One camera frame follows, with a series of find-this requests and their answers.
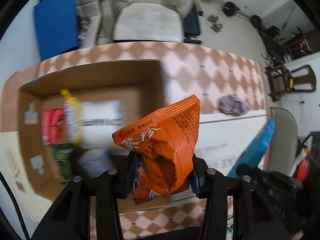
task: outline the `barcode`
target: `barcode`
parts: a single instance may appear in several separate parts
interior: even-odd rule
[[[150,191],[149,198],[156,198],[156,197],[161,197],[163,195],[160,195],[158,193],[155,193],[153,190]]]

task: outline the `orange snack bag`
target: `orange snack bag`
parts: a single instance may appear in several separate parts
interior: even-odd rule
[[[144,156],[136,204],[177,192],[193,169],[200,100],[192,95],[112,134],[115,144]]]

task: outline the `red package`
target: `red package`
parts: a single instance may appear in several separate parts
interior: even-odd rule
[[[308,169],[310,167],[310,162],[309,160],[302,160],[299,163],[299,167],[298,167],[298,172],[297,172],[297,180],[300,182],[303,182],[307,173],[308,173]]]
[[[63,109],[46,109],[42,111],[42,140],[44,145],[64,142]]]

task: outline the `purple cloth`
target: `purple cloth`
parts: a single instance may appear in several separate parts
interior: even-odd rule
[[[225,114],[245,114],[250,110],[249,104],[234,95],[227,95],[221,98],[220,110]]]

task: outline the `white chair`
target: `white chair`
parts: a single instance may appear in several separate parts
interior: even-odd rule
[[[289,111],[279,107],[270,109],[275,111],[276,127],[270,143],[268,170],[289,175],[298,146],[297,123]]]
[[[195,0],[112,0],[114,41],[183,42],[182,19]]]

